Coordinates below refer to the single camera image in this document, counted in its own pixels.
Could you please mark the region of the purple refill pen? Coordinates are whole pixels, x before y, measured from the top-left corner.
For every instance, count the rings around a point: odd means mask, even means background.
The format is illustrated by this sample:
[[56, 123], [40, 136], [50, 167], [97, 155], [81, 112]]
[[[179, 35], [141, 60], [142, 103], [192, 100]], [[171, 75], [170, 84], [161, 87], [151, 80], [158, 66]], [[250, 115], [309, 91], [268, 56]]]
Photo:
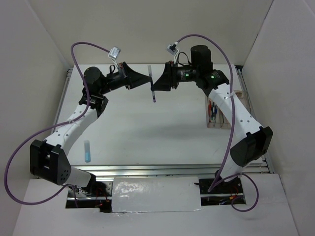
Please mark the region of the purple refill pen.
[[[151, 65], [148, 65], [148, 73], [149, 73], [149, 77], [151, 78], [151, 81], [150, 81], [150, 85], [151, 87], [154, 85], [153, 83], [153, 73], [152, 73], [152, 67]], [[151, 93], [152, 93], [152, 98], [153, 98], [153, 102], [156, 103], [156, 95], [155, 95], [155, 92], [153, 90], [151, 90]]]

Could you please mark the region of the red gel pen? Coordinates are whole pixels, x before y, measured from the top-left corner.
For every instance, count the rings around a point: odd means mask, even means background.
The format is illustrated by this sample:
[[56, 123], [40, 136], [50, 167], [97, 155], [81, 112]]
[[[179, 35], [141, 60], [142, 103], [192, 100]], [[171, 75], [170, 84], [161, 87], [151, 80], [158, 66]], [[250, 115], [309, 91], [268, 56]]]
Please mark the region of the red gel pen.
[[209, 120], [212, 119], [212, 102], [211, 100], [208, 100], [208, 115], [209, 115]]

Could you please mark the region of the green gel pen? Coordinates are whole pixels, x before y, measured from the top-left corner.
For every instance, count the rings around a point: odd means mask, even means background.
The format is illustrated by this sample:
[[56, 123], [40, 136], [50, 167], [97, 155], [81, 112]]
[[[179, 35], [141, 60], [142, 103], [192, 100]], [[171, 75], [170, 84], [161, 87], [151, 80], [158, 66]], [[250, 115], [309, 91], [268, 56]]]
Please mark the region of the green gel pen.
[[214, 119], [214, 107], [215, 107], [215, 105], [212, 106], [212, 119], [211, 119], [211, 121], [215, 121], [216, 120], [216, 119]]

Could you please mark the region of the blue gel pen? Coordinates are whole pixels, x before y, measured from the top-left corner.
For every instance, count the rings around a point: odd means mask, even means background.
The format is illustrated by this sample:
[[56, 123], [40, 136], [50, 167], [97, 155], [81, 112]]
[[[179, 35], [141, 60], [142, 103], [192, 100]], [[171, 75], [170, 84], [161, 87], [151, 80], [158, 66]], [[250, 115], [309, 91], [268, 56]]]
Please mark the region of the blue gel pen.
[[218, 106], [215, 105], [215, 107], [214, 107], [214, 119], [216, 119], [217, 112], [218, 112]]

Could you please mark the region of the blue cap highlighter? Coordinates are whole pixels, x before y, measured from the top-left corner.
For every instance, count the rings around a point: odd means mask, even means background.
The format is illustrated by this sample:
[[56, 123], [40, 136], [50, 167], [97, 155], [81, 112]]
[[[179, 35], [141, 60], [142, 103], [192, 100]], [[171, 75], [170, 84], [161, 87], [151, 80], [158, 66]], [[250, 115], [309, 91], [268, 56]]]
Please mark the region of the blue cap highlighter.
[[89, 140], [84, 141], [84, 158], [86, 163], [91, 162], [91, 147]]

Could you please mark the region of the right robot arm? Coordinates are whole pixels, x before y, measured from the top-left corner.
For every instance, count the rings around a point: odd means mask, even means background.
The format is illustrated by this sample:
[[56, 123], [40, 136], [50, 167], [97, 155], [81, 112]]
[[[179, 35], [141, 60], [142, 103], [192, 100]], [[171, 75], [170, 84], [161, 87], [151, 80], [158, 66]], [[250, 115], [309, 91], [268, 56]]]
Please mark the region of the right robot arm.
[[218, 107], [231, 125], [228, 147], [221, 167], [208, 191], [215, 187], [221, 193], [232, 186], [235, 174], [241, 173], [252, 161], [263, 156], [271, 142], [273, 131], [263, 127], [248, 112], [232, 88], [232, 78], [213, 68], [211, 51], [205, 45], [193, 46], [190, 50], [191, 62], [179, 65], [180, 50], [176, 44], [169, 45], [167, 51], [174, 57], [165, 64], [163, 74], [152, 85], [152, 91], [171, 91], [179, 83], [195, 82], [204, 94]]

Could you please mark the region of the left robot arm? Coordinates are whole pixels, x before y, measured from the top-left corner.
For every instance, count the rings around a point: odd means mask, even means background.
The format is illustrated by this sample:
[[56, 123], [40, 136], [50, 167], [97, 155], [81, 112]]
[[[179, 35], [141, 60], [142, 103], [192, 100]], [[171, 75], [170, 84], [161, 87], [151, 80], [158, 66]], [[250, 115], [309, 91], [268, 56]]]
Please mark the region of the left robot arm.
[[95, 66], [84, 71], [87, 88], [73, 114], [66, 123], [45, 140], [34, 140], [30, 145], [30, 172], [36, 177], [56, 185], [75, 185], [86, 196], [92, 196], [98, 189], [106, 190], [106, 185], [96, 180], [89, 172], [72, 167], [67, 155], [83, 132], [104, 112], [108, 99], [106, 93], [121, 87], [133, 89], [152, 78], [132, 70], [125, 62], [117, 72], [107, 75]]

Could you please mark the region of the clear container left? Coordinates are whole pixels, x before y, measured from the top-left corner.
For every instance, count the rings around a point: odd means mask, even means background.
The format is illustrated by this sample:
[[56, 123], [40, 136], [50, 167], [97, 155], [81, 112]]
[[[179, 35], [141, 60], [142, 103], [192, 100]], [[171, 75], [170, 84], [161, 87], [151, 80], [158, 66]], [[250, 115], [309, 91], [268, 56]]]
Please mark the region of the clear container left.
[[205, 97], [206, 122], [208, 128], [223, 128], [223, 115], [217, 104], [209, 97]]

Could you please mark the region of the aluminium frame rail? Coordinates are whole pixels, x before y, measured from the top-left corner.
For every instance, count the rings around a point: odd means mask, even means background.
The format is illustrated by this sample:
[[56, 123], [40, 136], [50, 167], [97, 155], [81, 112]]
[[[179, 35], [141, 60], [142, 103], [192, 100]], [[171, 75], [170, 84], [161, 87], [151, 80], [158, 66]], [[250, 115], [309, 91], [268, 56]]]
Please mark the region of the aluminium frame rail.
[[98, 177], [157, 177], [182, 175], [213, 175], [220, 166], [218, 164], [203, 165], [86, 165], [75, 166], [77, 169], [90, 172]]

